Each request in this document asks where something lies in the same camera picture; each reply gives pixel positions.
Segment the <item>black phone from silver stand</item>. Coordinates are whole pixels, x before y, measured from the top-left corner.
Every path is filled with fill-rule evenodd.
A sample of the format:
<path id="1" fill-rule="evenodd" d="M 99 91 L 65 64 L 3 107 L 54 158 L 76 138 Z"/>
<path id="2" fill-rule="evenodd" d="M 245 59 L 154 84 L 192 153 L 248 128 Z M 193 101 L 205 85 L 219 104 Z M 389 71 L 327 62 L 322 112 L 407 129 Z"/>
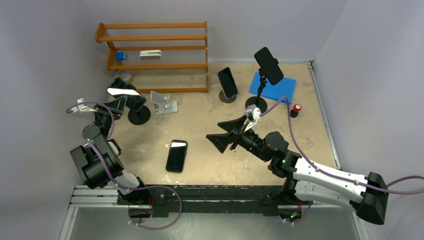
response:
<path id="1" fill-rule="evenodd" d="M 165 170 L 181 173 L 184 169 L 188 143 L 185 140 L 172 140 L 169 147 Z"/>

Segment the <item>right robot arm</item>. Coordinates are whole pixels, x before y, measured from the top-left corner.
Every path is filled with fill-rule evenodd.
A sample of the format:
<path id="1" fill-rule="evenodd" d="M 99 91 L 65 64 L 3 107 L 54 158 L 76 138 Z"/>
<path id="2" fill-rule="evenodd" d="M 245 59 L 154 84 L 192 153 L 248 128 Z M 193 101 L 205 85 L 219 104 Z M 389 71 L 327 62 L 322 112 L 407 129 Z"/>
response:
<path id="1" fill-rule="evenodd" d="M 220 153 L 240 146 L 269 163 L 267 168 L 285 179 L 280 196 L 288 204 L 322 202 L 346 208 L 368 223 L 385 223 L 389 194 L 380 174 L 354 174 L 307 161 L 303 154 L 289 150 L 289 143 L 278 131 L 261 138 L 247 128 L 246 121 L 242 116 L 219 122 L 226 133 L 207 134 L 206 138 Z"/>

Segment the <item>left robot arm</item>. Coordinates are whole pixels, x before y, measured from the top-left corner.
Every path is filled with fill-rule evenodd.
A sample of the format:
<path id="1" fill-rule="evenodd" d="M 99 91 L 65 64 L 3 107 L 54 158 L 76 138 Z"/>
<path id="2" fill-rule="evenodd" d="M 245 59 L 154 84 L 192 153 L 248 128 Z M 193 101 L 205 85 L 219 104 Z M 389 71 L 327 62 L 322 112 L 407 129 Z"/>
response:
<path id="1" fill-rule="evenodd" d="M 119 155 L 118 143 L 112 138 L 115 121 L 121 118 L 127 97 L 121 96 L 108 103 L 94 103 L 89 107 L 84 99 L 66 113 L 93 113 L 94 122 L 87 125 L 82 136 L 87 141 L 70 151 L 83 184 L 90 189 L 114 187 L 118 195 L 129 203 L 142 205 L 149 199 L 149 191 L 141 179 L 125 170 Z"/>

